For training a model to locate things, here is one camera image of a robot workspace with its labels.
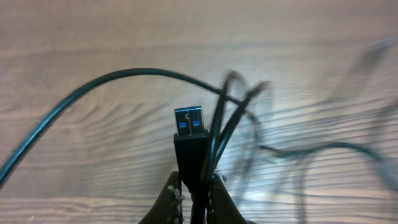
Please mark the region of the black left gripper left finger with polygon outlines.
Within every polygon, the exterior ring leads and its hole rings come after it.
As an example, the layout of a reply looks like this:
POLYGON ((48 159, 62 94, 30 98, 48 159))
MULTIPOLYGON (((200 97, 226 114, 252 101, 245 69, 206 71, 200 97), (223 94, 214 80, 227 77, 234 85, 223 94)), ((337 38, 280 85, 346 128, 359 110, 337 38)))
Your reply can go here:
POLYGON ((152 208, 139 224, 181 224, 182 214, 182 181, 179 173, 173 171, 152 208))

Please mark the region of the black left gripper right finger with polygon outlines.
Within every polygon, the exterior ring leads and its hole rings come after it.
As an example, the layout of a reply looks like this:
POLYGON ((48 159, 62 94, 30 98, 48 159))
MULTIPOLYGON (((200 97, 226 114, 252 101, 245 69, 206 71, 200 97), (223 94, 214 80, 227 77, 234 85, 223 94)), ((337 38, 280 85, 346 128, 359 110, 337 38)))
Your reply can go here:
POLYGON ((229 196, 221 177, 215 174, 211 180, 206 206, 206 221, 209 224, 247 224, 229 196))

